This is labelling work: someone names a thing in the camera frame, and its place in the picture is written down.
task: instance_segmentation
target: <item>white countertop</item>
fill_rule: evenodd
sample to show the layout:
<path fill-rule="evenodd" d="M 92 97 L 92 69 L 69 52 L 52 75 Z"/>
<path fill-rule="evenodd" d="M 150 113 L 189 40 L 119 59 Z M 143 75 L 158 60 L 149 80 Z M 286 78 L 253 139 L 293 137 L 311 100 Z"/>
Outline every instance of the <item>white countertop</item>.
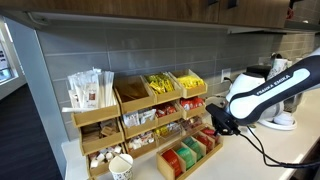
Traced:
<path fill-rule="evenodd" d="M 266 153 L 282 162 L 300 162 L 320 137 L 320 90 L 304 93 L 298 110 L 294 113 L 297 129 L 279 131 L 257 124 L 255 134 L 262 141 Z M 65 179 L 87 179 L 85 158 L 81 156 L 79 140 L 63 144 L 67 158 Z M 157 170 L 157 149 L 134 160 L 135 179 L 161 180 Z M 240 136 L 224 137 L 224 145 L 215 155 L 200 166 L 187 179 L 288 179 L 293 169 L 271 168 L 263 163 L 262 155 Z M 99 179 L 112 179 L 107 173 Z"/>

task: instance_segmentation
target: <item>robotic arm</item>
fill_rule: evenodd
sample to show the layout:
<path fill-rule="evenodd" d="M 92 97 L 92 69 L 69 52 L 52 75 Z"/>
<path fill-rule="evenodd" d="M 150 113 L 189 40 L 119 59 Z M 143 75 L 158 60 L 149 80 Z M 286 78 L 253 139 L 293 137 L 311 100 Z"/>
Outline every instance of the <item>robotic arm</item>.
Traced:
<path fill-rule="evenodd" d="M 320 84 L 320 48 L 257 88 L 234 95 L 226 108 L 221 109 L 210 104 L 206 110 L 215 120 L 217 133 L 239 135 L 238 125 L 248 125 L 258 121 L 268 107 L 302 91 L 314 89 L 318 84 Z"/>

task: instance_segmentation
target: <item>wooden cabinet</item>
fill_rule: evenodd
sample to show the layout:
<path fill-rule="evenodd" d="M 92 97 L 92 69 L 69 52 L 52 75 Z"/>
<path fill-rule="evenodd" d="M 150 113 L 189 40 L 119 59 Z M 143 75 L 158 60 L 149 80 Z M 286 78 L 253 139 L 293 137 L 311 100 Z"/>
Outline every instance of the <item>wooden cabinet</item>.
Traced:
<path fill-rule="evenodd" d="M 217 23 L 207 0 L 2 0 L 1 9 Z"/>
<path fill-rule="evenodd" d="M 228 7 L 231 1 L 220 1 L 219 24 L 284 27 L 290 0 L 237 0 L 237 6 Z"/>

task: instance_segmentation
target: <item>window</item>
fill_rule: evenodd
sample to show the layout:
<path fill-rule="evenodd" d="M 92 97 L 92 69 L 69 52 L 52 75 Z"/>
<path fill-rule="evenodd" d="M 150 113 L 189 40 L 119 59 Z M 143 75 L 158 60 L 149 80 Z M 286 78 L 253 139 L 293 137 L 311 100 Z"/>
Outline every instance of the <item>window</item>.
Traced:
<path fill-rule="evenodd" d="M 0 83 L 12 78 L 10 65 L 0 44 Z"/>

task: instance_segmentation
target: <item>black cable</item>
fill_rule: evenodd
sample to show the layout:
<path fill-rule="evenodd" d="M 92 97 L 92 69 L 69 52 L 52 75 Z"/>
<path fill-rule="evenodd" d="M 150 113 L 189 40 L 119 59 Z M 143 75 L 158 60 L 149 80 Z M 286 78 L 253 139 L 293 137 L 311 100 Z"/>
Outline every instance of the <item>black cable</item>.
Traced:
<path fill-rule="evenodd" d="M 245 136 L 243 134 L 240 134 L 240 136 L 245 138 L 246 140 L 248 140 L 249 143 L 263 155 L 263 160 L 264 160 L 265 165 L 267 165 L 269 167 L 284 167 L 284 168 L 294 168 L 294 169 L 308 168 L 308 167 L 313 167 L 313 166 L 319 166 L 320 165 L 320 160 L 319 161 L 315 161 L 315 162 L 311 162 L 311 163 L 301 163 L 301 164 L 284 163 L 284 162 L 279 162 L 277 160 L 274 160 L 273 158 L 271 158 L 270 156 L 268 156 L 264 152 L 264 147 L 263 147 L 261 141 L 259 140 L 259 138 L 252 132 L 252 130 L 249 127 L 247 127 L 247 128 L 252 133 L 252 135 L 257 139 L 257 141 L 259 142 L 259 144 L 261 146 L 261 150 L 247 136 Z M 269 160 L 273 161 L 276 164 L 268 164 L 267 161 L 266 161 L 266 158 L 268 158 Z"/>

